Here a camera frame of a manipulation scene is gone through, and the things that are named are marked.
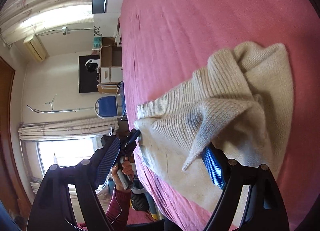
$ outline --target white drawer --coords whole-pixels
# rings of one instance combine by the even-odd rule
[[[122,67],[110,67],[111,83],[123,81]]]
[[[100,68],[100,83],[110,83],[110,67]]]

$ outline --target blue mesh grip pad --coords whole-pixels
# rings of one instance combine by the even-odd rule
[[[212,180],[212,183],[218,186],[220,189],[223,189],[225,186],[225,181],[222,176],[222,169],[214,157],[212,151],[209,147],[206,147],[202,152],[202,161],[207,168],[209,176]]]
[[[105,183],[106,178],[118,157],[120,152],[120,140],[119,138],[115,138],[112,144],[110,145],[108,151],[103,156],[101,160],[97,172],[96,172],[96,180],[94,182],[95,188],[97,189],[99,185]]]

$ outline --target pink bedsheet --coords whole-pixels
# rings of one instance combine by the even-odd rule
[[[320,20],[310,2],[124,0],[121,29],[131,127],[137,104],[160,97],[189,79],[214,51],[247,40],[262,46],[286,45],[295,87],[294,113],[277,182],[294,229],[320,191]],[[202,230],[211,213],[160,180],[141,163],[139,153],[136,149],[139,177],[160,210],[184,230]]]
[[[155,220],[152,218],[149,212],[137,211],[133,208],[130,208],[129,210],[127,225],[151,223],[154,221]]]

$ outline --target sweater sleeve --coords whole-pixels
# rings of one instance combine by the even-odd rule
[[[82,230],[88,230],[85,223],[78,223],[78,227]]]
[[[107,209],[106,216],[115,231],[124,231],[127,225],[130,209],[131,192],[126,193],[117,190],[113,191],[111,203]]]

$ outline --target metal screw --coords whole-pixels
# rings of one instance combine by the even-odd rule
[[[56,170],[58,168],[58,166],[56,164],[53,164],[50,166],[50,170]]]
[[[261,164],[260,167],[261,167],[262,170],[268,170],[269,169],[269,167],[267,165],[265,165],[265,164]]]
[[[82,165],[88,165],[90,163],[90,160],[88,159],[88,158],[86,158],[86,159],[83,159],[82,161],[81,161],[81,164]]]
[[[229,163],[231,166],[235,166],[235,165],[237,165],[238,162],[237,162],[235,159],[231,158],[231,159],[228,160],[228,163]]]

